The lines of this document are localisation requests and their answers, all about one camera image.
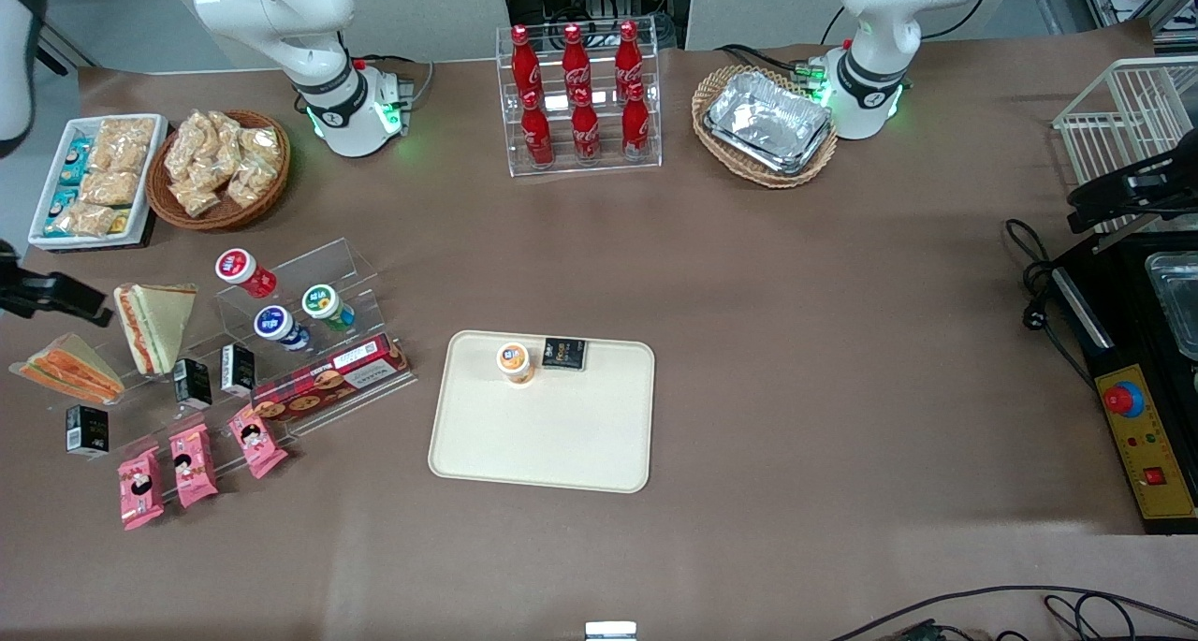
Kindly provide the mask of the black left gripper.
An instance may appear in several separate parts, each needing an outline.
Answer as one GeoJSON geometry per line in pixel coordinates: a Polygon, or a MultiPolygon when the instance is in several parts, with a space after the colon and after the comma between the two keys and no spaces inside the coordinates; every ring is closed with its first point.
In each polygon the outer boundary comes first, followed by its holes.
{"type": "Polygon", "coordinates": [[[1197,210],[1197,161],[1194,155],[1145,162],[1125,175],[1103,175],[1075,189],[1069,214],[1073,232],[1087,232],[1112,222],[1129,222],[1139,213],[1194,213],[1197,210]],[[1131,208],[1124,207],[1131,201],[1131,208]]]}

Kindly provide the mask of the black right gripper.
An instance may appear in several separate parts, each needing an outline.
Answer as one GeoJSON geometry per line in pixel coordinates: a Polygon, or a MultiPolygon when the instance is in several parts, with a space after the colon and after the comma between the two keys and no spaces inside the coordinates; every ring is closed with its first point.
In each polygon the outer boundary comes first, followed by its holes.
{"type": "Polygon", "coordinates": [[[35,312],[60,310],[96,326],[108,326],[114,312],[105,306],[105,295],[75,279],[60,279],[60,276],[58,271],[38,274],[22,270],[16,249],[1,240],[1,307],[5,312],[34,318],[35,312]]]}

